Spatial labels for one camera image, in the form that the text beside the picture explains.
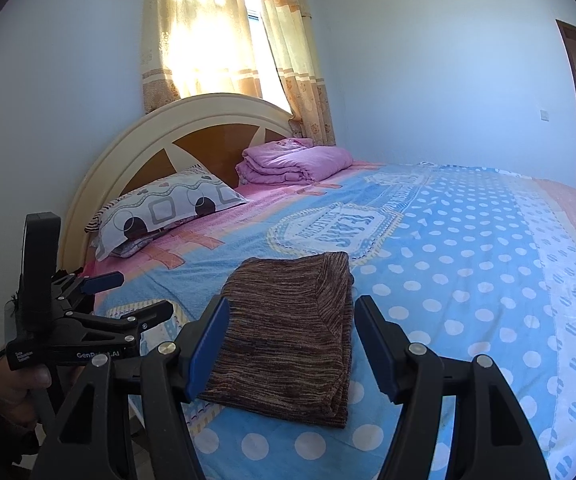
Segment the person's left hand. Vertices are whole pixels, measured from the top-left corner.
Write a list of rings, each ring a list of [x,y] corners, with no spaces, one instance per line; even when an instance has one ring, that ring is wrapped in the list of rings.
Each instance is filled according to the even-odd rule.
[[[11,370],[6,356],[0,358],[0,415],[14,426],[34,429],[37,411],[32,392],[51,385],[48,367],[41,365]]]

